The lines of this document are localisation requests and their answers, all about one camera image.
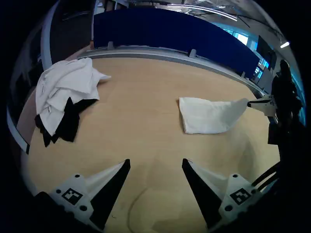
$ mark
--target blue divider screen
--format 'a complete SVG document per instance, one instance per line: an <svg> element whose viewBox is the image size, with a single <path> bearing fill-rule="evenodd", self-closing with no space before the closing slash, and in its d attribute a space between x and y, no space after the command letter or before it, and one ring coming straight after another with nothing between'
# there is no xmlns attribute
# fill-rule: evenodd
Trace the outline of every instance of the blue divider screen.
<svg viewBox="0 0 311 233"><path fill-rule="evenodd" d="M189 52L227 66L245 77L254 74L259 58L237 38L194 16L172 10L133 8L94 16L94 46L147 45Z"/></svg>

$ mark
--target ceiling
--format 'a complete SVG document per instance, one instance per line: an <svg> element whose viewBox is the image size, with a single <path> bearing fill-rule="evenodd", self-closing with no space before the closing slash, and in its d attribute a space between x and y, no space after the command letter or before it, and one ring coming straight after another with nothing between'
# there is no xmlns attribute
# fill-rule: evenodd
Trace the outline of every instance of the ceiling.
<svg viewBox="0 0 311 233"><path fill-rule="evenodd" d="M157 8L165 8L164 4L188 4L201 7L215 8L228 14L235 14L250 17L252 19L267 23L265 17L259 12L252 0L125 0L133 2L136 5L154 5ZM182 12L188 12L188 9L183 8ZM206 11L191 10L188 12L191 15L207 13Z"/></svg>
<svg viewBox="0 0 311 233"><path fill-rule="evenodd" d="M180 0L170 0L171 3L180 2ZM258 11L251 0L185 0L184 4L197 5L201 7L215 8L228 14L247 16L252 19L267 23L264 16Z"/></svg>

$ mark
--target wooden table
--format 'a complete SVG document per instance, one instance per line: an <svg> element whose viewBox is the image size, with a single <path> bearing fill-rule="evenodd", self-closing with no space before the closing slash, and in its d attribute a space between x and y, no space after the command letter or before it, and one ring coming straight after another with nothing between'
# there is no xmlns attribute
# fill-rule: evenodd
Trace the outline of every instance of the wooden table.
<svg viewBox="0 0 311 233"><path fill-rule="evenodd" d="M267 118L251 108L226 133L183 133L179 97L254 99L243 84L152 59L94 59L93 66L112 80L98 86L100 100L81 114L75 142L59 139L45 148L35 129L28 169L38 190L49 192L76 172L87 177L129 158L131 170L106 232L206 232L183 158L250 181L279 161L277 147L267 144Z"/></svg>

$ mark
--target person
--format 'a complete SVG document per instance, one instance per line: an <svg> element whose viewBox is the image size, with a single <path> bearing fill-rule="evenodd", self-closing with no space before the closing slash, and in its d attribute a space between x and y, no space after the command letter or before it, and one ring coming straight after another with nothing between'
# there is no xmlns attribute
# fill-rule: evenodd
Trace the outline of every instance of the person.
<svg viewBox="0 0 311 233"><path fill-rule="evenodd" d="M280 72L272 81L271 94L274 96L277 110L276 115L280 126L288 128L293 120L299 120L298 114L302 107L297 99L297 89L292 82L290 68L286 61L280 61Z"/></svg>

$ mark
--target white towel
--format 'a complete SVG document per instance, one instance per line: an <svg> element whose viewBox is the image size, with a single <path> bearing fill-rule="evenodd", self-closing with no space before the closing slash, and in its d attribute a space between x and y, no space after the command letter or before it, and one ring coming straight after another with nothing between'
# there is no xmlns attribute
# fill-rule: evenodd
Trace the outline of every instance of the white towel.
<svg viewBox="0 0 311 233"><path fill-rule="evenodd" d="M186 134L217 134L235 125L247 107L248 99L212 102L205 99L179 98Z"/></svg>
<svg viewBox="0 0 311 233"><path fill-rule="evenodd" d="M49 134L55 134L69 97L74 104L83 99L100 99L97 84L110 78L93 68L91 58L59 61L45 70L37 84L36 109Z"/></svg>

